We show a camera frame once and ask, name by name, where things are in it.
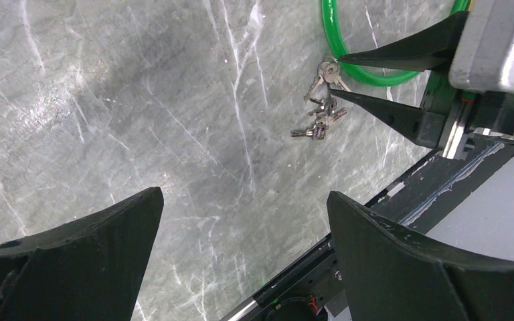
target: green loop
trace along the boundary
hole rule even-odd
[[[468,1],[469,0],[456,0],[450,14],[466,9]],[[332,54],[336,58],[347,55],[348,51],[342,40],[338,23],[337,0],[322,0],[322,17],[324,20],[326,38],[332,49]],[[342,63],[341,67],[358,82],[377,87],[397,86],[415,78],[419,74],[418,72],[398,72],[393,75],[383,76],[368,72],[356,65]]]

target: gray marble floor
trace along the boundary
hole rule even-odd
[[[340,0],[353,51],[449,1]],[[367,201],[416,148],[358,107],[291,139],[329,53],[319,1],[0,0],[0,243],[161,186],[134,320],[218,320],[328,232],[337,190]],[[415,104],[424,76],[357,92]]]

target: black metal frame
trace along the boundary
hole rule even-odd
[[[514,145],[484,139],[476,141],[466,160],[448,160],[433,151],[365,206],[392,221],[426,233],[513,156]],[[331,240],[331,234],[326,235],[280,272],[241,305],[256,302],[256,306],[233,320],[263,320],[277,302],[311,294],[317,298],[319,308],[326,305],[333,314],[339,314],[347,306],[347,300]]]

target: green cord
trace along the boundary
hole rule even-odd
[[[450,14],[466,9],[469,1],[470,0],[456,0]],[[332,49],[334,57],[338,58],[347,55],[348,51],[342,40],[338,22],[337,0],[322,0],[322,18],[324,20],[326,38],[328,39],[328,44]],[[356,65],[341,64],[341,67],[358,82],[376,87],[397,86],[415,78],[419,74],[418,72],[403,71],[389,76],[382,76],[368,72]]]

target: gray marble tabletop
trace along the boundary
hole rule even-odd
[[[340,0],[341,29],[373,49],[451,3]],[[330,190],[367,201],[426,153],[350,104],[289,137],[328,53],[318,0],[0,0],[0,243],[161,186],[133,320],[219,320],[328,232]]]

